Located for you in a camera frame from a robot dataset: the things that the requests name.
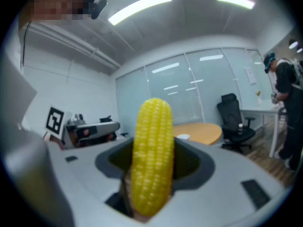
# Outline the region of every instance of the yellow corn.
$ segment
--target yellow corn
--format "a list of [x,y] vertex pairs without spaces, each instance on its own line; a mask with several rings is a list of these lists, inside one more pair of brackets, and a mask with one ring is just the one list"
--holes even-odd
[[139,111],[133,148],[131,197],[140,214],[153,216],[166,203],[173,163],[171,109],[167,102],[152,98]]

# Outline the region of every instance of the round wooden table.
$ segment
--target round wooden table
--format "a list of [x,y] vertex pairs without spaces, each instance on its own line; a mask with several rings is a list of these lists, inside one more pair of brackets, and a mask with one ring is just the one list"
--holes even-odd
[[174,137],[180,134],[189,134],[188,140],[212,145],[221,137],[222,129],[213,123],[188,123],[174,126]]

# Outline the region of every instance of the white desk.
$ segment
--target white desk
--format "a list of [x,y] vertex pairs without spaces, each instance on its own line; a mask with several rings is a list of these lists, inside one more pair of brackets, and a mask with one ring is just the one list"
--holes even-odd
[[262,115],[262,126],[264,126],[264,115],[274,115],[275,116],[275,128],[273,141],[270,148],[269,157],[272,157],[276,148],[276,141],[278,138],[278,124],[279,124],[279,110],[283,107],[283,104],[275,105],[271,102],[271,99],[262,100],[261,104],[255,104],[251,106],[242,107],[241,111],[243,113],[253,113]]
[[[288,192],[271,175],[246,157],[221,148],[188,140],[215,162],[214,175],[200,188],[177,191],[174,197],[150,221],[143,224],[112,209],[104,202],[120,189],[120,180],[108,178],[95,167],[96,156],[121,142],[60,151],[49,145],[49,154],[57,177],[73,212],[76,227],[242,227],[259,226],[285,200]],[[77,159],[67,163],[65,157]],[[256,210],[241,182],[255,179],[271,201]]]

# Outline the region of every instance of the pipe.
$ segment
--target pipe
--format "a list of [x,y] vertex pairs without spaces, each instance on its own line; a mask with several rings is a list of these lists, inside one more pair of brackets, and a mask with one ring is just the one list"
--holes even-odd
[[[65,37],[71,39],[72,41],[74,41],[74,42],[76,42],[76,43],[78,43],[78,44],[81,44],[82,46],[87,47],[88,49],[90,49],[90,50],[92,50],[92,51],[94,51],[94,49],[95,49],[95,47],[93,47],[93,46],[90,45],[89,43],[87,43],[87,42],[81,40],[81,39],[78,38],[77,36],[74,36],[74,35],[72,35],[71,33],[67,32],[66,30],[61,29],[61,28],[59,28],[59,27],[57,27],[57,26],[55,27],[55,26],[50,26],[50,25],[46,25],[46,24],[41,24],[41,26],[45,26],[46,28],[55,31],[55,32],[59,33],[60,35],[65,36]],[[110,63],[114,64],[115,66],[117,66],[117,67],[119,67],[119,68],[121,67],[121,65],[120,65],[118,62],[116,62],[115,60],[113,60],[113,59],[110,58],[109,56],[105,55],[103,52],[97,51],[96,54],[98,54],[100,57],[104,58],[105,60],[109,61]]]
[[132,51],[135,51],[133,47],[116,31],[114,30],[107,22],[98,17],[110,30],[112,30]]
[[82,26],[83,28],[85,28],[90,33],[94,34],[96,37],[98,37],[100,40],[102,40],[105,44],[107,44],[109,47],[111,47],[114,51],[117,51],[117,49],[110,42],[108,42],[106,39],[102,38],[95,31],[93,31],[92,29],[88,28],[86,25],[80,24],[80,26]]
[[[51,40],[54,40],[54,41],[56,41],[56,42],[59,42],[59,43],[61,43],[61,44],[64,44],[65,46],[70,47],[70,48],[72,48],[72,49],[74,49],[74,50],[77,50],[77,51],[79,51],[80,53],[85,54],[85,55],[87,55],[87,56],[90,56],[90,55],[91,55],[91,52],[85,51],[85,50],[83,50],[83,49],[81,49],[81,48],[78,48],[78,47],[76,47],[76,46],[74,46],[74,45],[71,45],[71,44],[65,42],[64,39],[56,38],[56,37],[53,37],[53,36],[51,36],[51,35],[48,35],[48,34],[46,34],[46,33],[44,33],[44,32],[40,32],[39,29],[31,28],[30,31],[32,31],[33,33],[42,35],[42,36],[44,36],[44,37],[46,37],[46,38],[49,38],[49,39],[51,39]],[[104,63],[103,60],[100,60],[98,57],[96,57],[96,56],[94,56],[94,55],[91,56],[91,58],[93,58],[94,60],[96,60],[96,61],[98,61],[98,62],[100,62],[100,63],[102,63],[102,64],[104,64],[104,65],[106,65],[106,64]],[[116,68],[115,68],[114,66],[112,66],[112,65],[106,65],[106,66],[110,67],[111,69],[116,70]]]
[[[91,53],[97,49],[97,48],[94,48],[94,47],[91,46],[92,47],[92,50],[91,50],[91,49],[88,49],[86,46],[81,45],[80,43],[78,43],[81,46],[79,48],[79,46],[74,45],[75,43],[73,44],[73,42],[71,40],[69,40],[69,37],[64,37],[60,34],[58,35],[56,32],[52,32],[52,31],[47,30],[47,29],[45,29],[41,26],[37,26],[36,24],[32,24],[32,26],[30,27],[30,30],[35,32],[35,33],[38,33],[40,35],[43,35],[45,37],[48,37],[49,39],[60,42],[60,43],[66,45],[70,48],[73,48],[73,49],[75,49],[75,50],[77,50],[77,51],[79,51],[79,52],[81,52],[81,53],[83,53],[87,56],[91,56]],[[97,60],[98,62],[101,62],[102,64],[106,65],[107,67],[110,67],[111,69],[116,70],[116,67],[114,65],[112,65],[111,63],[99,58],[98,56],[93,55],[91,57],[94,58],[95,60]]]

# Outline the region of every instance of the glass wall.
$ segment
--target glass wall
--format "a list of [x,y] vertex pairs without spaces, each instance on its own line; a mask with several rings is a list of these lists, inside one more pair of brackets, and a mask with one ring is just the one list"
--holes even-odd
[[174,125],[204,121],[194,78],[184,55],[145,68],[151,97],[169,103]]
[[[246,69],[251,69],[251,83]],[[174,125],[209,122],[222,125],[217,110],[221,96],[234,93],[241,106],[270,99],[271,84],[257,51],[243,48],[209,49],[186,53],[158,61],[116,80],[119,120],[123,132],[134,136],[140,106],[149,98],[167,101],[172,109]],[[254,116],[252,128],[261,125]]]
[[222,125],[217,104],[221,96],[234,93],[241,101],[240,93],[226,58],[221,49],[211,49],[187,54],[195,76],[195,87],[199,89],[205,122]]
[[231,65],[232,71],[239,85],[242,106],[249,106],[258,103],[256,92],[261,90],[259,80],[255,84],[250,84],[246,73],[246,68],[252,68],[251,60],[245,49],[224,48],[223,52]]
[[118,78],[116,94],[122,132],[128,132],[133,137],[140,107],[149,99],[144,68]]
[[248,53],[253,63],[252,68],[256,78],[261,84],[261,98],[270,99],[273,89],[271,87],[269,75],[264,72],[265,65],[261,59],[261,56],[258,51],[248,50]]

